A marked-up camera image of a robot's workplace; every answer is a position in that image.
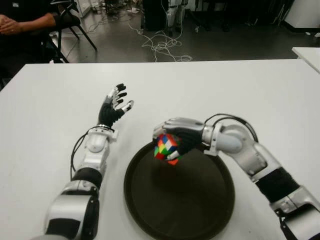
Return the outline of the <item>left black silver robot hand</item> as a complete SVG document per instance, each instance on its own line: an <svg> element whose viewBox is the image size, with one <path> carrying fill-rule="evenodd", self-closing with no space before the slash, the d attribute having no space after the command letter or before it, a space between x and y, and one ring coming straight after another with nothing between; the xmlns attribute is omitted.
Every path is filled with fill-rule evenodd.
<svg viewBox="0 0 320 240"><path fill-rule="evenodd" d="M98 114L98 125L105 125L109 128L118 121L125 113L134 106L134 101L130 100L123 106L119 106L124 102L127 96L126 86L123 83L117 84L106 95Z"/></svg>

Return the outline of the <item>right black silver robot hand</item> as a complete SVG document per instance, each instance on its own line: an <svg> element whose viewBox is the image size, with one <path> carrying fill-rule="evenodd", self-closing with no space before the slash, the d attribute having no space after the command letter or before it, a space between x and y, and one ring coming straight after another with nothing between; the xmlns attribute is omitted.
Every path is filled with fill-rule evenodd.
<svg viewBox="0 0 320 240"><path fill-rule="evenodd" d="M205 124L203 122L183 117L170 118L153 129L152 141L155 143L162 134L170 134L179 138L180 142L173 153L164 158L165 161L173 161L188 153L203 139Z"/></svg>

